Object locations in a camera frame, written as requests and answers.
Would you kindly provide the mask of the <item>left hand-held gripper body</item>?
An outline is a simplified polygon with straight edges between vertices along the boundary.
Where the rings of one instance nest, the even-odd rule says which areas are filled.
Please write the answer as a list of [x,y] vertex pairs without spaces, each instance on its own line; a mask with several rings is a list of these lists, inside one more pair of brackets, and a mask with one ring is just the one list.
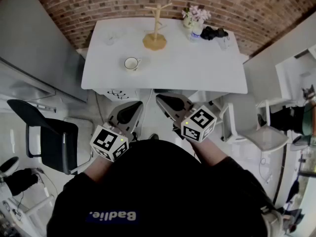
[[98,125],[90,140],[90,146],[99,156],[115,162],[126,153],[129,144],[134,139],[135,125],[128,123],[127,125],[119,124],[118,126]]

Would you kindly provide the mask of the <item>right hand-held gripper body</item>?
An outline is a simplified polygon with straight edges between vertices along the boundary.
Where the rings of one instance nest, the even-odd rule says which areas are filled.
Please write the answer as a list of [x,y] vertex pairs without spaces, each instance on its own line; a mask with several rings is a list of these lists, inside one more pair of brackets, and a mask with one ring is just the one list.
[[190,141],[202,142],[214,130],[217,117],[205,105],[195,106],[180,123],[181,136]]

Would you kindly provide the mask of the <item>white ceramic mug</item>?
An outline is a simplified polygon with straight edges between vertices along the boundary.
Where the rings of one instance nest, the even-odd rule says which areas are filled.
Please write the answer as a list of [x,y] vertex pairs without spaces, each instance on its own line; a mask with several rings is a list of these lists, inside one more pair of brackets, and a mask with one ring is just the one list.
[[138,70],[138,67],[141,62],[141,58],[128,57],[124,62],[124,67],[129,72],[135,72]]

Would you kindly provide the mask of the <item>wooden mug tree stand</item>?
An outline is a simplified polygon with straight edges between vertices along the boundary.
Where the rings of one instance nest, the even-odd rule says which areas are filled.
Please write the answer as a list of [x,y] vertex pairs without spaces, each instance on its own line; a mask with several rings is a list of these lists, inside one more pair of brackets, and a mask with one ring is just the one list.
[[153,15],[155,16],[155,27],[153,32],[148,32],[143,38],[143,44],[145,48],[152,51],[158,51],[165,48],[167,41],[164,35],[159,33],[159,30],[163,29],[166,26],[160,22],[160,14],[163,9],[171,5],[172,3],[170,2],[163,6],[161,4],[157,4],[156,7],[145,6],[145,8],[151,10]]

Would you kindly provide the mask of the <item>person's left forearm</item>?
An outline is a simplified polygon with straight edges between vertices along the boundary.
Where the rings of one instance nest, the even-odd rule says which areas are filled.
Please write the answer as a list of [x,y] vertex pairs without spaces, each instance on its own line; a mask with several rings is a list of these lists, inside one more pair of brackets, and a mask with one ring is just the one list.
[[87,175],[94,182],[100,182],[108,173],[112,165],[112,161],[102,156],[98,156],[93,161],[93,163],[87,167],[87,169],[84,171],[84,174]]

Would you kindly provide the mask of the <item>person's right forearm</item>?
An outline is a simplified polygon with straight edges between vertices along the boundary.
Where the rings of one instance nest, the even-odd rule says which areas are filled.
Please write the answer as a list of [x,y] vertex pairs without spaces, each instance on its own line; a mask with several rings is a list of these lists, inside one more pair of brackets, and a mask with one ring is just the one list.
[[190,144],[202,164],[215,166],[228,157],[208,138],[204,139],[200,143],[190,141]]

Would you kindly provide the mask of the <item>black chair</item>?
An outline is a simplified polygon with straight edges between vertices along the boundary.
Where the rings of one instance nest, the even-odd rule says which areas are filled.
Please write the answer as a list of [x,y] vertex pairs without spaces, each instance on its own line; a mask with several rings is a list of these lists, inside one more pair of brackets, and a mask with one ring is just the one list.
[[[7,100],[9,107],[25,122],[26,155],[29,158],[41,158],[41,162],[54,170],[66,175],[76,175],[82,168],[87,167],[92,160],[93,151],[89,159],[78,164],[78,135],[76,124],[64,120],[46,118],[30,103],[18,100]],[[40,128],[40,154],[34,155],[30,151],[30,128]]]

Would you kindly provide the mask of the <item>white chair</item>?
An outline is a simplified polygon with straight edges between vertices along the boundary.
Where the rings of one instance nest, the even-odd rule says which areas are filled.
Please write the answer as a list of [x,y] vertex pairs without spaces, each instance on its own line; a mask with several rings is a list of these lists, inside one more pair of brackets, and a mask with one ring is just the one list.
[[284,147],[288,142],[288,137],[281,131],[270,126],[270,105],[268,100],[263,100],[262,102],[265,103],[267,123],[257,129],[250,128],[240,131],[237,131],[233,103],[225,103],[219,114],[219,117],[222,119],[222,121],[224,121],[224,115],[225,113],[228,113],[228,120],[230,125],[229,128],[231,134],[230,136],[225,135],[226,129],[225,123],[223,122],[223,135],[221,138],[222,141],[233,144],[236,142],[243,142],[245,140],[248,140],[252,142],[256,147],[258,147],[259,150],[263,153],[271,153]]

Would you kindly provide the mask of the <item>clear plastic water bottle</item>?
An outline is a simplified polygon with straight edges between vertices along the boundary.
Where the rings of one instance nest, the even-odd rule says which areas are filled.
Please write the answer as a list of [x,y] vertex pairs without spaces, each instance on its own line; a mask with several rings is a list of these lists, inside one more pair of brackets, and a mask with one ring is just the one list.
[[189,35],[189,41],[196,42],[200,39],[200,35],[203,31],[203,26],[201,26],[199,23],[196,23],[191,30],[191,33]]

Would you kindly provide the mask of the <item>person's black shirt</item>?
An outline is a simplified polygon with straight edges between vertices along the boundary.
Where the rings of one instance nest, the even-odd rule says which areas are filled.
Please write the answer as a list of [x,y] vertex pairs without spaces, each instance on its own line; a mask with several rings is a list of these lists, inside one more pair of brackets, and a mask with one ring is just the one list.
[[270,198],[227,157],[202,164],[181,147],[142,140],[100,182],[76,175],[58,195],[47,237],[267,237]]

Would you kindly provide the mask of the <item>clear glass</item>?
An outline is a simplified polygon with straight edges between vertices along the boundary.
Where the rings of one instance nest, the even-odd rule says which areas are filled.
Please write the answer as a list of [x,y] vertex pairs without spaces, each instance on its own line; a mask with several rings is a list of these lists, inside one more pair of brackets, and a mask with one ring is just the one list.
[[125,35],[124,31],[109,31],[105,35],[105,44],[110,46],[118,42]]
[[217,42],[221,48],[222,51],[227,50],[230,46],[231,46],[231,41],[230,41],[230,37],[226,36],[226,37],[218,37]]

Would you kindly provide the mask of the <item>black crumpled cloth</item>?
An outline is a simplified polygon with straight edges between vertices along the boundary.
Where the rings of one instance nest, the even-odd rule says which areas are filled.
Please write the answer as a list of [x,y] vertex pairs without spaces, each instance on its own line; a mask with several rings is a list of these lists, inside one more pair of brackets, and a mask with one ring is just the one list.
[[205,27],[200,34],[200,37],[204,40],[213,40],[214,38],[225,38],[229,34],[223,29],[213,29],[210,26]]

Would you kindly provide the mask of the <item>vase of pink flowers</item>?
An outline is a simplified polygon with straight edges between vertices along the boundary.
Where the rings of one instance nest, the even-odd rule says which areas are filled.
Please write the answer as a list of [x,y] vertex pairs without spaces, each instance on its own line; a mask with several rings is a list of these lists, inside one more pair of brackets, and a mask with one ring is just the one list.
[[192,29],[195,25],[203,27],[204,22],[211,18],[209,10],[193,5],[182,10],[182,16],[183,25],[188,29]]

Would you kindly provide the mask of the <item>black bag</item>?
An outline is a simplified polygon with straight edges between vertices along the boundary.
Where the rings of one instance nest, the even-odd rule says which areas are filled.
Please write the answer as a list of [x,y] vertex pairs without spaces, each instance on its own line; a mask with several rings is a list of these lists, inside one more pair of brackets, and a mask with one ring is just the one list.
[[37,175],[30,168],[18,170],[12,175],[4,177],[4,181],[8,185],[12,196],[17,196],[26,191],[32,185],[36,184],[38,180]]

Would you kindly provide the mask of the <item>grey metal cabinet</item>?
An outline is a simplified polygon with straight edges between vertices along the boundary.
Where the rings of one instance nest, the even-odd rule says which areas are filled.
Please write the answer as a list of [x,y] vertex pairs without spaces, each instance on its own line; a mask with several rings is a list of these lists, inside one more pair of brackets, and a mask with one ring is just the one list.
[[84,63],[39,0],[0,0],[1,95],[85,103]]

